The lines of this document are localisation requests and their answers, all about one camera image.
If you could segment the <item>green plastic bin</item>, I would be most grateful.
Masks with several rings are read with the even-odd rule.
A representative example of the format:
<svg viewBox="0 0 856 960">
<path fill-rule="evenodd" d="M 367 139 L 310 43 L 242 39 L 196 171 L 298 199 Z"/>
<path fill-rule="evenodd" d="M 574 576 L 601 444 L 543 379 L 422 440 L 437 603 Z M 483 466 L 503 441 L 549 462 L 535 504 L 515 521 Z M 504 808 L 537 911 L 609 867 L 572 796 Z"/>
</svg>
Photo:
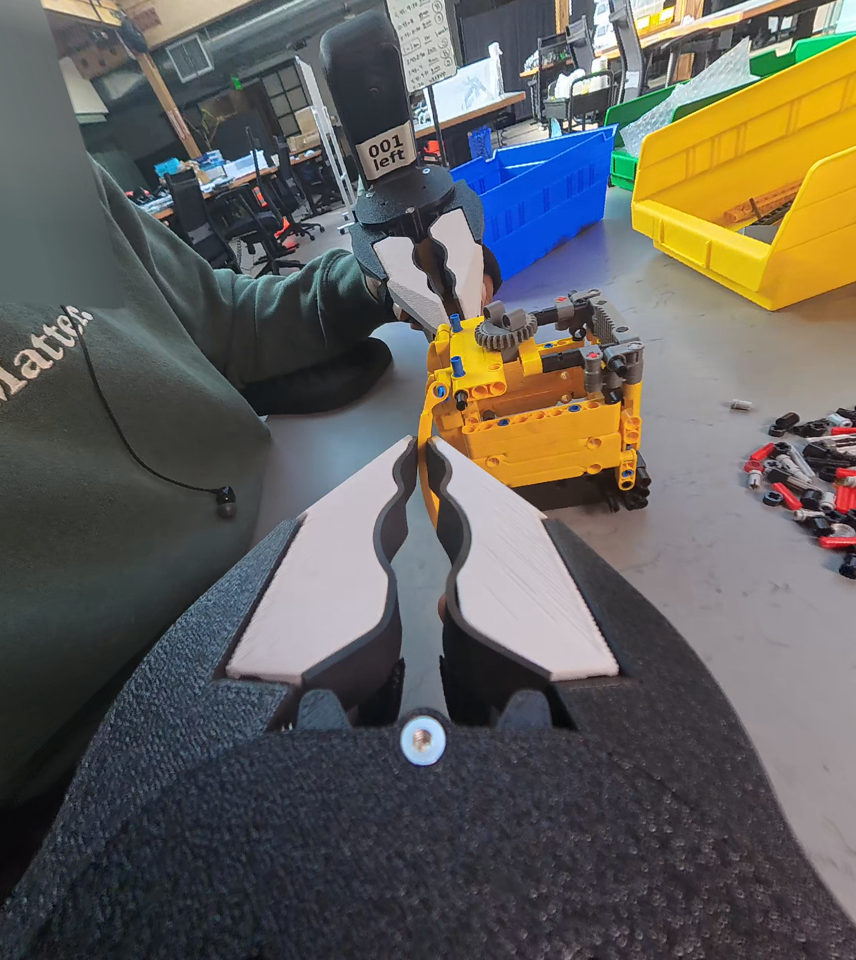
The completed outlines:
<svg viewBox="0 0 856 960">
<path fill-rule="evenodd" d="M 856 38 L 856 30 L 820 34 L 815 37 L 794 41 L 784 52 L 770 49 L 762 53 L 751 54 L 750 71 L 756 77 L 755 82 L 757 82 L 796 66 L 805 60 L 819 55 L 823 51 L 829 50 L 853 38 Z M 677 83 L 664 86 L 661 89 L 646 93 L 632 101 L 613 106 L 608 110 L 604 124 L 605 126 L 613 126 L 616 129 L 609 170 L 610 186 L 626 190 L 627 192 L 631 192 L 634 188 L 638 159 L 630 156 L 625 149 L 621 137 L 622 129 L 666 99 L 675 85 L 685 82 L 687 82 L 687 80 L 681 80 Z M 755 82 L 731 90 L 726 94 L 717 94 L 713 97 L 682 106 L 674 113 L 674 118 L 670 124 L 719 102 L 725 97 L 751 86 Z"/>
</svg>

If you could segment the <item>yellow lego robot model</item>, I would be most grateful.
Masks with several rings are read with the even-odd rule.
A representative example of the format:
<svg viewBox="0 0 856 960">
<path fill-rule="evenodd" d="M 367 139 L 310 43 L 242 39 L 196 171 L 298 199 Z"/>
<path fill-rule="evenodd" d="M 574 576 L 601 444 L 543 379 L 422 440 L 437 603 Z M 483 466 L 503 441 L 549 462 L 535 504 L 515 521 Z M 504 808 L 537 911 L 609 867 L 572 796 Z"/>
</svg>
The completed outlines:
<svg viewBox="0 0 856 960">
<path fill-rule="evenodd" d="M 427 354 L 418 471 L 429 517 L 439 500 L 427 444 L 442 439 L 495 480 L 557 509 L 596 484 L 613 511 L 642 510 L 644 345 L 598 289 L 552 306 L 451 316 Z"/>
</svg>

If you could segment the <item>green printed sweatshirt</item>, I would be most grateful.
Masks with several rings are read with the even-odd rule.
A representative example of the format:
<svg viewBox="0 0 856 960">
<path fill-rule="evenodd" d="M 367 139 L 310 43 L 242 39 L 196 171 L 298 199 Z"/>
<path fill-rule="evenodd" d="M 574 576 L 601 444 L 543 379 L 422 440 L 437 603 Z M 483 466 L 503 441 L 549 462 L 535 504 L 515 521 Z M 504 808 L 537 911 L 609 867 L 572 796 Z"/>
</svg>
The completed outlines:
<svg viewBox="0 0 856 960">
<path fill-rule="evenodd" d="M 218 270 L 92 165 L 121 306 L 0 303 L 0 810 L 73 766 L 264 483 L 266 426 L 204 352 Z"/>
</svg>

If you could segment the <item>yellow curved lego panel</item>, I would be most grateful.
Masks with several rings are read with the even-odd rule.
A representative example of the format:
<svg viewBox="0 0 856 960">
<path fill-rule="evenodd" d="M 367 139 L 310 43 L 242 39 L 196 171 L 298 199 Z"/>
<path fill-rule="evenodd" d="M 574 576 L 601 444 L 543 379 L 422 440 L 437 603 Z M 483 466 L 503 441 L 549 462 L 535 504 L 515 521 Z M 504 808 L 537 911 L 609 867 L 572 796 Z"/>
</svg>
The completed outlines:
<svg viewBox="0 0 856 960">
<path fill-rule="evenodd" d="M 434 435 L 434 409 L 448 396 L 449 383 L 445 379 L 437 379 L 434 373 L 429 374 L 424 402 L 418 420 L 417 431 L 417 470 L 419 486 L 424 504 L 432 526 L 436 528 L 439 500 L 434 494 L 429 477 L 428 450 L 429 442 Z"/>
</svg>

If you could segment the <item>pile of lego pins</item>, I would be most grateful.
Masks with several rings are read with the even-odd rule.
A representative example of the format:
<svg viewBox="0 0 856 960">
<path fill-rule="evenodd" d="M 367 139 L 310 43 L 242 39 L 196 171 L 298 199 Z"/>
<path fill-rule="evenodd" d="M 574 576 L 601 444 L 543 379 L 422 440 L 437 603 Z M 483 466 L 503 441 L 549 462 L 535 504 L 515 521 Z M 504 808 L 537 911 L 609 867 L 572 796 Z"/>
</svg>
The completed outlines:
<svg viewBox="0 0 856 960">
<path fill-rule="evenodd" d="M 856 403 L 809 419 L 782 414 L 768 437 L 742 464 L 746 488 L 785 511 L 856 582 Z"/>
</svg>

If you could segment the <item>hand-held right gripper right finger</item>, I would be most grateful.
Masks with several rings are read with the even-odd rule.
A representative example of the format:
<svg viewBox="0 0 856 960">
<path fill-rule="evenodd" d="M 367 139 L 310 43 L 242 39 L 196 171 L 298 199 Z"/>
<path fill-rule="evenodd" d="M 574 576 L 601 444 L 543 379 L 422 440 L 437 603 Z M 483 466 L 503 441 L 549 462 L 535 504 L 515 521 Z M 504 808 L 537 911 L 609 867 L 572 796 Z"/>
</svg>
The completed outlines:
<svg viewBox="0 0 856 960">
<path fill-rule="evenodd" d="M 427 454 L 450 571 L 439 669 L 451 720 L 492 721 L 520 691 L 608 681 L 619 664 L 547 518 L 441 438 Z"/>
</svg>

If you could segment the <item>clear plastic bag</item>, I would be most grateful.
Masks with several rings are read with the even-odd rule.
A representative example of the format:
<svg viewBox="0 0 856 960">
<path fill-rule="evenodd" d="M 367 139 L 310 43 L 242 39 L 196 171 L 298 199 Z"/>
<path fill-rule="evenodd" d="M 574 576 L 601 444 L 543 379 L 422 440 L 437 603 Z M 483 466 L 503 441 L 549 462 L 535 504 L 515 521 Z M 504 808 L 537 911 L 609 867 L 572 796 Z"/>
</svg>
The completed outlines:
<svg viewBox="0 0 856 960">
<path fill-rule="evenodd" d="M 673 86 L 666 99 L 623 127 L 621 137 L 625 149 L 637 160 L 645 137 L 668 126 L 678 109 L 755 81 L 756 77 L 750 71 L 750 40 L 744 38 L 696 77 Z"/>
</svg>

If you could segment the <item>white printed sign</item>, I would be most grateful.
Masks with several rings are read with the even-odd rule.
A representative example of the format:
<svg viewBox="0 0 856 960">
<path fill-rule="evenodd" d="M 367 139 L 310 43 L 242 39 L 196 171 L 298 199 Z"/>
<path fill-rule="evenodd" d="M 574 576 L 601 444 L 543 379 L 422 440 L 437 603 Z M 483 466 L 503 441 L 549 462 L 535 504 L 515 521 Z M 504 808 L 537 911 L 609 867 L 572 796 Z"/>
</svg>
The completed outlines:
<svg viewBox="0 0 856 960">
<path fill-rule="evenodd" d="M 407 89 L 428 88 L 456 75 L 457 44 L 445 1 L 386 1 L 401 48 Z"/>
</svg>

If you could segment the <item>wooden desk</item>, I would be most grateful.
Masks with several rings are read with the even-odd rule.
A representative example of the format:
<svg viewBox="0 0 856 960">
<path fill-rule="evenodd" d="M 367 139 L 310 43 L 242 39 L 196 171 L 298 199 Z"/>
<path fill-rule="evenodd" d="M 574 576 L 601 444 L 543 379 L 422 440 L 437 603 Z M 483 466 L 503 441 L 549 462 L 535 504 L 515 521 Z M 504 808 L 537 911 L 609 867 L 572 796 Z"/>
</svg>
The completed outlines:
<svg viewBox="0 0 856 960">
<path fill-rule="evenodd" d="M 492 101 L 476 105 L 468 110 L 434 121 L 415 125 L 415 143 L 420 154 L 429 152 L 430 144 L 438 144 L 438 155 L 450 169 L 472 159 L 469 146 L 470 134 L 475 130 L 491 127 L 503 116 L 513 117 L 515 108 L 524 102 L 523 92 L 509 92 Z"/>
<path fill-rule="evenodd" d="M 734 29 L 757 19 L 806 16 L 829 1 L 744 1 L 705 12 L 706 2 L 608 2 L 611 35 L 598 42 L 595 57 L 612 63 L 622 59 L 614 30 L 615 13 L 628 13 L 628 41 L 638 40 L 643 54 L 657 56 L 672 46 L 714 31 Z"/>
</svg>

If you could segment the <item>black mesh elbow pad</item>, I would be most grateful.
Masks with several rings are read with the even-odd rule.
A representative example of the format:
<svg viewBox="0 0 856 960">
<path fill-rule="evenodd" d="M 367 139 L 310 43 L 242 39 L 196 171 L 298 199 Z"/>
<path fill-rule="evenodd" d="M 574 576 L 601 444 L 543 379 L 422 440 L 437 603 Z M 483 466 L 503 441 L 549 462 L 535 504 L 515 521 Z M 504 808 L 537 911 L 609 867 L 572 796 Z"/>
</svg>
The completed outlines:
<svg viewBox="0 0 856 960">
<path fill-rule="evenodd" d="M 363 400 L 392 364 L 389 346 L 366 338 L 332 359 L 252 383 L 241 395 L 261 417 L 327 414 Z"/>
</svg>

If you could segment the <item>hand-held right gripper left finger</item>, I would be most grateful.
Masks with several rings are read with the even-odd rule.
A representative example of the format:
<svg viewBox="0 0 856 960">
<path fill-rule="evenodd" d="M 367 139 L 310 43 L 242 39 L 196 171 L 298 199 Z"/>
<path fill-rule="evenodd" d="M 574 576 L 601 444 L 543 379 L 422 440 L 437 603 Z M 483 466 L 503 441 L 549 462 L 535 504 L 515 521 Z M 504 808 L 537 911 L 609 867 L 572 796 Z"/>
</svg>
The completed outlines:
<svg viewBox="0 0 856 960">
<path fill-rule="evenodd" d="M 331 691 L 361 726 L 397 720 L 405 663 L 392 561 L 417 479 L 417 441 L 406 436 L 301 513 L 227 678 Z"/>
</svg>

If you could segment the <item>white drawing sheet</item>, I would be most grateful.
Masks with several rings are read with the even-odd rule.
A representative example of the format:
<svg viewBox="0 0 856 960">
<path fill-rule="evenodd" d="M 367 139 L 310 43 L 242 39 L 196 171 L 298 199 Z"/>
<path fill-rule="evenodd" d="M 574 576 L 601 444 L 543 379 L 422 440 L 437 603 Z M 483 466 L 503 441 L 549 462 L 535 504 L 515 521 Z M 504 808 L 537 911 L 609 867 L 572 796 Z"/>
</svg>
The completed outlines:
<svg viewBox="0 0 856 960">
<path fill-rule="evenodd" d="M 489 56 L 463 66 L 452 77 L 434 83 L 432 89 L 442 123 L 489 106 L 505 93 L 501 58 Z"/>
</svg>

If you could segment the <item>blue plastic bin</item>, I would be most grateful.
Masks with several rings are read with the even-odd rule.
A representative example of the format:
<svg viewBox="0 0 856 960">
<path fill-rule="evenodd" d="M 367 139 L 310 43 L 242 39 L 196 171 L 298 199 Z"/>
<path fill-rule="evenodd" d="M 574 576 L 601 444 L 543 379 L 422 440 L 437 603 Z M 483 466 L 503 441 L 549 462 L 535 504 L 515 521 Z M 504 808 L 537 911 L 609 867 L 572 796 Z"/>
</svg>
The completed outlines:
<svg viewBox="0 0 856 960">
<path fill-rule="evenodd" d="M 483 243 L 503 280 L 602 220 L 616 132 L 602 126 L 500 148 L 453 170 L 481 197 Z"/>
</svg>

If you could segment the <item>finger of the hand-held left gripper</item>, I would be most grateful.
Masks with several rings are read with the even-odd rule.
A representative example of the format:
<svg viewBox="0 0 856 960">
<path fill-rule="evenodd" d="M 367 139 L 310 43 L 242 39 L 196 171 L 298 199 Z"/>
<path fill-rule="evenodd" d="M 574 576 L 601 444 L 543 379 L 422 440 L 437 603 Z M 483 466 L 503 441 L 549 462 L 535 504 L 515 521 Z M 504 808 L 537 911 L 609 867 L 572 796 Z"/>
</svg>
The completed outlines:
<svg viewBox="0 0 856 960">
<path fill-rule="evenodd" d="M 429 275 L 415 262 L 413 242 L 407 237 L 387 236 L 373 245 L 373 252 L 386 274 L 386 294 L 396 318 L 426 335 L 435 335 L 449 315 Z"/>
<path fill-rule="evenodd" d="M 468 320 L 480 317 L 483 249 L 462 208 L 444 212 L 432 224 L 432 241 L 448 312 Z"/>
</svg>

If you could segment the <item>yellow bin with large parts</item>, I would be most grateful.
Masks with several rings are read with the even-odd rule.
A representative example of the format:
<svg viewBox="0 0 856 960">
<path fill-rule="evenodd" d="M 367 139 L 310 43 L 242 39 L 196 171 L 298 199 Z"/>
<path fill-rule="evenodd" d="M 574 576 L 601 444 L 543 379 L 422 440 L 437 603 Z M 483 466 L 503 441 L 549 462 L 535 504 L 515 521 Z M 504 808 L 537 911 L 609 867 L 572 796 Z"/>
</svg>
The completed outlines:
<svg viewBox="0 0 856 960">
<path fill-rule="evenodd" d="M 775 224 L 725 210 L 802 181 Z M 765 309 L 856 282 L 856 37 L 645 137 L 631 223 Z"/>
</svg>

